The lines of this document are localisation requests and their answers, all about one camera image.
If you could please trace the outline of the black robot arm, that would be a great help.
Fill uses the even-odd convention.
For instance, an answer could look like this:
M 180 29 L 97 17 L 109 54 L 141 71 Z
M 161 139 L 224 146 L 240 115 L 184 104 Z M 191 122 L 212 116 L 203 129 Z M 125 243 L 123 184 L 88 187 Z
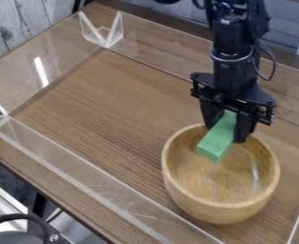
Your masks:
M 200 100 L 204 123 L 216 127 L 227 112 L 234 113 L 232 138 L 243 143 L 259 123 L 272 123 L 275 98 L 262 89 L 259 80 L 272 74 L 260 71 L 260 56 L 272 51 L 262 42 L 270 32 L 271 15 L 264 0 L 192 0 L 206 12 L 212 31 L 210 57 L 214 72 L 191 74 L 191 94 Z

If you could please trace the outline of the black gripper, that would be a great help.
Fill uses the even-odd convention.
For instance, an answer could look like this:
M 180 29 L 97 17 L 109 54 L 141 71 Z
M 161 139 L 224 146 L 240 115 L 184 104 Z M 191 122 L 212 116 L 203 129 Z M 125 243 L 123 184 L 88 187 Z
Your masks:
M 244 143 L 258 123 L 271 125 L 278 102 L 262 89 L 258 79 L 260 51 L 250 47 L 242 52 L 210 51 L 214 73 L 192 72 L 191 95 L 200 100 L 204 124 L 211 129 L 226 111 L 236 114 L 234 141 Z

